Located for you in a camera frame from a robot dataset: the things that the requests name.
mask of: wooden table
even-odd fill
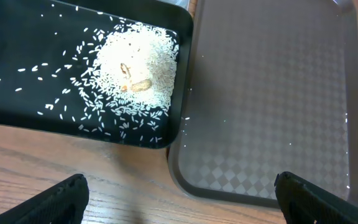
[[[187,197],[171,180],[165,150],[0,126],[0,213],[75,173],[91,191],[84,223],[285,222],[280,212]]]

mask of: plastic tray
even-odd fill
[[[70,80],[70,77],[80,79],[87,67],[85,60],[77,63],[71,59],[77,54],[76,46],[81,45],[83,40],[86,43],[94,42],[95,28],[112,31],[113,27],[120,23],[118,17],[128,18],[127,22],[141,21],[163,27],[170,30],[172,35],[176,32],[177,41],[180,43],[169,116],[161,116],[161,121],[157,122],[160,127],[154,132],[146,125],[150,117],[135,116],[138,121],[144,119],[144,125],[137,130],[132,130],[130,125],[125,139],[121,137],[119,129],[123,121],[109,108],[105,109],[106,114],[101,120],[104,123],[103,132],[99,131],[101,123],[96,113],[93,113],[89,120],[80,120],[84,116],[86,105],[78,94],[77,87],[74,87]],[[174,140],[179,130],[192,35],[193,20],[186,10],[155,0],[1,0],[0,124],[140,147],[166,147]],[[62,53],[65,50],[67,52],[64,57]],[[92,55],[87,53],[78,56],[83,57],[92,59]],[[41,66],[44,62],[48,63],[48,66]],[[72,64],[73,67],[67,70],[65,64]],[[37,72],[31,72],[34,65],[39,66]],[[26,68],[26,71],[18,72],[19,68]],[[64,88],[70,88],[71,93],[63,95]],[[53,104],[53,110],[45,109],[45,104]],[[126,122],[133,123],[131,116],[121,117],[126,119]],[[87,133],[78,129],[81,124],[89,131],[98,130]],[[150,142],[154,136],[162,139]]]
[[[168,157],[179,188],[277,208],[273,183],[290,171],[358,206],[357,19],[336,2],[198,1]]]

